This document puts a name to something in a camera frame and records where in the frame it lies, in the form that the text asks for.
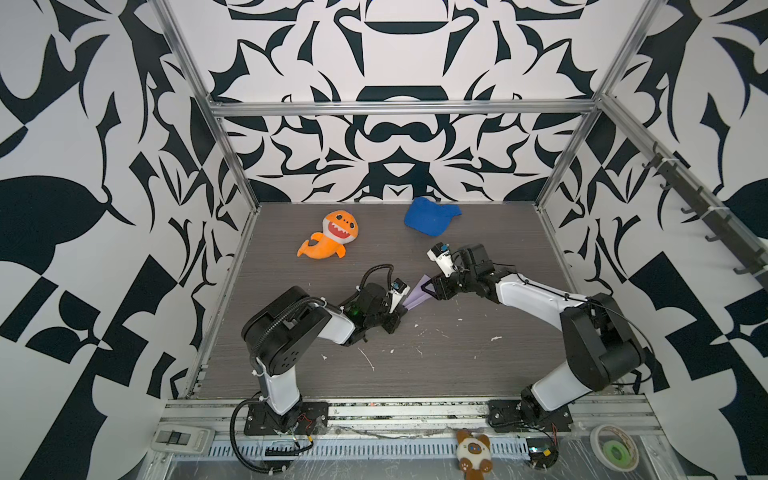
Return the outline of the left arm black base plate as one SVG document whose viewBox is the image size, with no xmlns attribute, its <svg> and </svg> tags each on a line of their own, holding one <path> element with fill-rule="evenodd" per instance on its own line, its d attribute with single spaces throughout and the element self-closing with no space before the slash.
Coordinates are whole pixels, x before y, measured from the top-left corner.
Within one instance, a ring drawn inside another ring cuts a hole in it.
<svg viewBox="0 0 768 480">
<path fill-rule="evenodd" d="M 330 404 L 299 402 L 284 414 L 277 414 L 264 401 L 250 401 L 244 426 L 245 436 L 272 434 L 312 435 L 327 425 Z"/>
</svg>

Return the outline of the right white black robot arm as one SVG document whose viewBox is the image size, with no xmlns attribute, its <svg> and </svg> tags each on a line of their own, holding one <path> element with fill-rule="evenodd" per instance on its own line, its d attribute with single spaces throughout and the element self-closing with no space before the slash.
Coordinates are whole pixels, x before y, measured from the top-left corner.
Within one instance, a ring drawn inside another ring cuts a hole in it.
<svg viewBox="0 0 768 480">
<path fill-rule="evenodd" d="M 584 296 L 529 279 L 516 267 L 494 262 L 481 244 L 450 251 L 439 242 L 427 257 L 440 269 L 423 288 L 438 300 L 474 293 L 532 315 L 561 332 L 566 360 L 526 387 L 520 417 L 540 421 L 562 407 L 616 384 L 645 363 L 645 351 L 609 295 Z"/>
</svg>

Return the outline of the white power strip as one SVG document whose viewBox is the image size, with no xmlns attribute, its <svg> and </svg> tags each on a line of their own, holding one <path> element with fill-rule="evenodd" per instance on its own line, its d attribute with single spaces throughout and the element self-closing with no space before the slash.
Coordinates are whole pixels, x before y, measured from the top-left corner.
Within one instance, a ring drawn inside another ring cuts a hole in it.
<svg viewBox="0 0 768 480">
<path fill-rule="evenodd" d="M 215 435 L 211 428 L 161 423 L 150 447 L 156 452 L 200 456 L 209 452 Z"/>
</svg>

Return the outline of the lilac square paper sheet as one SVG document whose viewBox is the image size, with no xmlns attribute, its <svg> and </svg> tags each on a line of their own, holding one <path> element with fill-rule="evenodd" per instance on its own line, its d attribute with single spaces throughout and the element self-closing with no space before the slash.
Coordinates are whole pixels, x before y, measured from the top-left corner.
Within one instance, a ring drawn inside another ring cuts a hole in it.
<svg viewBox="0 0 768 480">
<path fill-rule="evenodd" d="M 423 275 L 421 279 L 416 283 L 407 298 L 403 301 L 403 306 L 405 309 L 413 310 L 427 300 L 432 299 L 432 296 L 422 289 L 422 286 L 425 285 L 429 280 L 430 277 L 428 275 Z"/>
</svg>

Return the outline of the orange shark plush toy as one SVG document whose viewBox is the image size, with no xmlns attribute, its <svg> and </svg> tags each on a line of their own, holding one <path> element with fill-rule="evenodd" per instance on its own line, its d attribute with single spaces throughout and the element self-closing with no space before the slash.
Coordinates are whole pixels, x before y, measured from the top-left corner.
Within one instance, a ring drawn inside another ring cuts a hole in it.
<svg viewBox="0 0 768 480">
<path fill-rule="evenodd" d="M 297 251 L 297 256 L 323 260 L 346 256 L 346 245 L 354 241 L 360 231 L 360 224 L 349 212 L 337 210 L 327 214 L 322 221 L 322 230 L 311 235 Z"/>
</svg>

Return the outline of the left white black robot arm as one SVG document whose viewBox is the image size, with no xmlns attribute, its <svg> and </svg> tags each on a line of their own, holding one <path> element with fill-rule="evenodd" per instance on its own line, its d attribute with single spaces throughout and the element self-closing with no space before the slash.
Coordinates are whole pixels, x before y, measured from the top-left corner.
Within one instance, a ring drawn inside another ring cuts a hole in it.
<svg viewBox="0 0 768 480">
<path fill-rule="evenodd" d="M 393 333 L 407 312 L 403 299 L 409 293 L 397 278 L 389 288 L 361 286 L 352 300 L 336 306 L 293 286 L 249 319 L 241 336 L 271 411 L 282 416 L 300 403 L 295 365 L 316 339 L 351 346 L 374 328 Z"/>
</svg>

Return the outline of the tape roll with green core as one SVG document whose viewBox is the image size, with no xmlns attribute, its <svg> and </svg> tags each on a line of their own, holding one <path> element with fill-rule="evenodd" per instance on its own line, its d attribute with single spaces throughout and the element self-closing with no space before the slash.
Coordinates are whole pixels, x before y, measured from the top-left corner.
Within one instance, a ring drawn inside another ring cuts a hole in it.
<svg viewBox="0 0 768 480">
<path fill-rule="evenodd" d="M 599 462 L 610 470 L 628 473 L 639 465 L 640 451 L 636 442 L 616 425 L 595 427 L 590 432 L 590 446 Z"/>
</svg>

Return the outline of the blue cap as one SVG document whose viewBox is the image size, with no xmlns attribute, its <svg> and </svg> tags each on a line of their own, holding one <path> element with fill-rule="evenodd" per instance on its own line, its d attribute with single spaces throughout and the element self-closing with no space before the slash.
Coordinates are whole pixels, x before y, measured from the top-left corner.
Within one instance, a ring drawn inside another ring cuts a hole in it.
<svg viewBox="0 0 768 480">
<path fill-rule="evenodd" d="M 413 200 L 404 218 L 404 224 L 425 235 L 438 237 L 462 211 L 454 204 L 442 205 L 426 197 Z"/>
</svg>

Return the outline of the small black electronics board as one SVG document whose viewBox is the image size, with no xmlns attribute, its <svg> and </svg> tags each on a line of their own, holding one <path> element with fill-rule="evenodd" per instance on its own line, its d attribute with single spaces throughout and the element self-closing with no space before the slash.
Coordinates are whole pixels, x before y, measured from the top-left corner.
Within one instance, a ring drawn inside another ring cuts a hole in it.
<svg viewBox="0 0 768 480">
<path fill-rule="evenodd" d="M 527 438 L 526 444 L 528 448 L 530 468 L 536 471 L 549 471 L 559 460 L 558 448 L 547 439 L 543 437 Z"/>
</svg>

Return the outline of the brown white plush toy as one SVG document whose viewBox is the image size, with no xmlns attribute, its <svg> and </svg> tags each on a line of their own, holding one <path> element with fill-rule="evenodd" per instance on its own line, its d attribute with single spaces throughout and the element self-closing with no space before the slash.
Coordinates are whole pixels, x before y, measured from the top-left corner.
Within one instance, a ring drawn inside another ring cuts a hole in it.
<svg viewBox="0 0 768 480">
<path fill-rule="evenodd" d="M 492 471 L 491 440 L 485 434 L 473 434 L 468 430 L 456 432 L 456 457 L 459 469 L 466 480 L 483 480 Z"/>
</svg>

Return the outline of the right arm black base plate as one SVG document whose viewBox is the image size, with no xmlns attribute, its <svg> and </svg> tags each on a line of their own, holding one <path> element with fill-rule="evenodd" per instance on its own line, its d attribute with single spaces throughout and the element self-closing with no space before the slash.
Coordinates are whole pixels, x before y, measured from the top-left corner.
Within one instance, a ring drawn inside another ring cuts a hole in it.
<svg viewBox="0 0 768 480">
<path fill-rule="evenodd" d="M 535 413 L 520 399 L 492 399 L 487 402 L 488 426 L 497 433 L 538 431 L 569 432 L 573 417 L 568 406 Z"/>
</svg>

